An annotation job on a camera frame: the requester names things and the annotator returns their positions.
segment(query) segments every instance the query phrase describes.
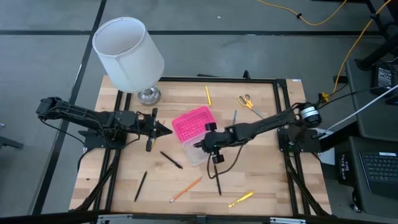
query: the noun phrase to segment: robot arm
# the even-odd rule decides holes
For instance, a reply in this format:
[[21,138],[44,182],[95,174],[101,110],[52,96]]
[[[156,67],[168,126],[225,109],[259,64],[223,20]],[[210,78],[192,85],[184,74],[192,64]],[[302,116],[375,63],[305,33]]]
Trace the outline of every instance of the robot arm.
[[[298,115],[294,113],[295,109],[298,109]],[[204,140],[194,144],[194,146],[201,147],[203,151],[211,154],[213,162],[217,164],[224,161],[224,157],[219,153],[219,150],[223,147],[242,146],[258,134],[285,125],[289,125],[289,138],[294,142],[300,137],[300,133],[308,128],[317,127],[321,121],[321,116],[315,105],[297,103],[291,109],[254,123],[239,123],[225,127],[223,133],[215,132],[215,123],[207,124],[206,129],[211,132],[206,133]]]
[[106,138],[110,148],[117,148],[123,144],[115,144],[118,139],[124,139],[126,133],[143,134],[149,136],[150,144],[147,151],[151,150],[152,139],[171,134],[172,131],[156,121],[157,108],[152,114],[142,114],[132,111],[96,112],[79,106],[71,105],[59,97],[48,97],[40,101],[36,113],[39,119],[64,119],[71,123],[79,124],[89,131],[79,131],[84,137]]

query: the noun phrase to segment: white cable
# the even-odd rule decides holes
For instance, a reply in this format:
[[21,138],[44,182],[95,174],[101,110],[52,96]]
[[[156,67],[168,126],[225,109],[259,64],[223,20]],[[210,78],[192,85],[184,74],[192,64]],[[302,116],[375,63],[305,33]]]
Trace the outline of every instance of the white cable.
[[388,61],[387,63],[392,63],[392,62],[394,62],[395,60],[397,60],[397,58],[398,58],[398,57],[394,58],[394,59],[391,60],[391,61]]
[[398,85],[392,87],[390,90],[388,90],[387,92],[381,94],[380,96],[378,96],[376,99],[370,101],[368,104],[366,104],[365,106],[363,106],[361,109],[355,111],[355,113],[349,115],[348,117],[342,119],[341,121],[337,122],[336,124],[330,126],[330,128],[326,129],[325,132],[330,131],[330,129],[334,128],[335,126],[343,123],[344,121],[350,119],[351,117],[355,116],[356,114],[358,114],[359,112],[361,112],[362,110],[365,110],[365,108],[367,108],[368,106],[370,106],[372,103],[376,102],[378,99],[382,98],[384,95],[388,94],[389,92],[391,92],[392,90],[396,89],[398,87]]

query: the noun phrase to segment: black keyboard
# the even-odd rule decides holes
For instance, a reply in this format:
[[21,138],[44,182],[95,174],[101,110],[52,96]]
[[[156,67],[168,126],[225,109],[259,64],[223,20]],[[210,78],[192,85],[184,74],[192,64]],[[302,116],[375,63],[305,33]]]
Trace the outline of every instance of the black keyboard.
[[398,183],[398,156],[391,152],[362,152],[366,178],[371,182]]

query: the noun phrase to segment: silver lamp base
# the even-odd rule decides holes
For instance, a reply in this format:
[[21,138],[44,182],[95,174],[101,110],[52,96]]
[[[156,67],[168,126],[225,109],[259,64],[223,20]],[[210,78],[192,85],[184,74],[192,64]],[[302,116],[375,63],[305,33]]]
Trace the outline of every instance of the silver lamp base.
[[138,100],[145,106],[153,106],[160,100],[160,90],[156,86],[152,86],[138,92]]

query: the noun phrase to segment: black pencil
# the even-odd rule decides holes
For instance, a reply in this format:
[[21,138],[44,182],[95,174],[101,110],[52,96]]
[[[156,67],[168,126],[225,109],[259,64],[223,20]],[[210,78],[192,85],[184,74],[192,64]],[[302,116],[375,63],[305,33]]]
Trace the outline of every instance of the black pencil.
[[182,166],[180,164],[178,164],[177,162],[175,162],[172,158],[170,158],[168,155],[166,155],[164,152],[160,152],[164,157],[166,157],[168,160],[170,160],[172,163],[174,163],[174,165],[180,169],[183,169]]
[[216,180],[217,180],[217,187],[218,187],[218,194],[221,196],[221,186],[220,186],[220,180],[218,178],[218,172],[217,172],[217,167],[216,164],[214,165],[214,172],[216,173]]
[[142,177],[141,183],[139,184],[139,187],[138,187],[138,190],[137,190],[137,193],[136,193],[136,197],[134,198],[134,202],[136,202],[136,200],[138,198],[139,192],[141,191],[141,187],[142,187],[142,184],[144,183],[144,180],[145,180],[146,176],[147,176],[147,171],[145,171],[145,174]]

